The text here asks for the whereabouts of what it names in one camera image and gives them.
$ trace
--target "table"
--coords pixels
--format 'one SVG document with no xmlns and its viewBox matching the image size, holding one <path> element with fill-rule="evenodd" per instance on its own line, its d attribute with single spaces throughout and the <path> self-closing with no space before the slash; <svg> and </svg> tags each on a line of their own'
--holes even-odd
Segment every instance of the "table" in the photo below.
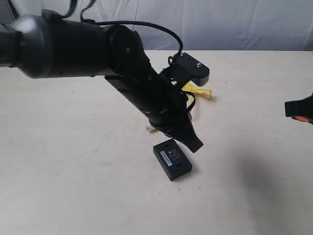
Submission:
<svg viewBox="0 0 313 235">
<path fill-rule="evenodd" d="M 173 51 L 148 51 L 157 71 Z M 310 235 L 313 127 L 284 102 L 313 91 L 313 53 L 190 51 L 211 69 L 198 99 L 204 146 L 170 182 L 167 138 L 103 77 L 0 70 L 0 234 Z"/>
</svg>

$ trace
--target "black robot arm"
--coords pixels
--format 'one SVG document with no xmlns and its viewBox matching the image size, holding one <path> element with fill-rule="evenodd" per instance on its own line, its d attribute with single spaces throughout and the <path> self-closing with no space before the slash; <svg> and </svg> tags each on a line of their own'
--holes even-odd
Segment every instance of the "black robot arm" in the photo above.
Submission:
<svg viewBox="0 0 313 235">
<path fill-rule="evenodd" d="M 0 25 L 0 66 L 32 78 L 104 75 L 153 127 L 196 152 L 203 143 L 190 120 L 194 103 L 187 107 L 187 94 L 193 94 L 181 89 L 190 80 L 204 85 L 209 69 L 181 53 L 181 43 L 170 66 L 157 73 L 138 33 L 121 24 L 131 22 L 74 22 L 48 10 L 22 16 Z"/>
</svg>

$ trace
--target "black box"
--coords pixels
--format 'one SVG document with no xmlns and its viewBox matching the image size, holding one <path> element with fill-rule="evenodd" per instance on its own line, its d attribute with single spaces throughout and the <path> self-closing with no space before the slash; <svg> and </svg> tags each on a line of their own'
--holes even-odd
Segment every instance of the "black box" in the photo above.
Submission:
<svg viewBox="0 0 313 235">
<path fill-rule="evenodd" d="M 192 169 L 190 161 L 173 139 L 155 145 L 153 152 L 170 181 L 190 172 Z"/>
</svg>

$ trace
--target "white backdrop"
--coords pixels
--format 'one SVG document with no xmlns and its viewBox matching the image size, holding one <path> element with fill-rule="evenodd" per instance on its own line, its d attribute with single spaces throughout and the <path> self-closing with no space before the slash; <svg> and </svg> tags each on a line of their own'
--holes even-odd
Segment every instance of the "white backdrop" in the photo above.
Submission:
<svg viewBox="0 0 313 235">
<path fill-rule="evenodd" d="M 65 13 L 69 0 L 12 0 L 20 14 Z M 80 0 L 72 19 L 89 0 Z M 97 0 L 87 18 L 149 21 L 168 27 L 191 50 L 313 50 L 312 0 Z M 176 49 L 163 32 L 134 27 L 146 49 Z"/>
</svg>

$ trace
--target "white label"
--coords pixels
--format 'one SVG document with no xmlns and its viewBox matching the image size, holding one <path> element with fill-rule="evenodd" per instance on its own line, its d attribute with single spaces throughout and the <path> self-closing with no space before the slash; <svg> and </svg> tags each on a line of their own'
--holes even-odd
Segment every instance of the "white label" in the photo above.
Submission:
<svg viewBox="0 0 313 235">
<path fill-rule="evenodd" d="M 163 159 L 165 160 L 165 162 L 167 163 L 168 166 L 173 165 L 164 151 L 161 152 L 161 155 L 162 155 Z"/>
</svg>

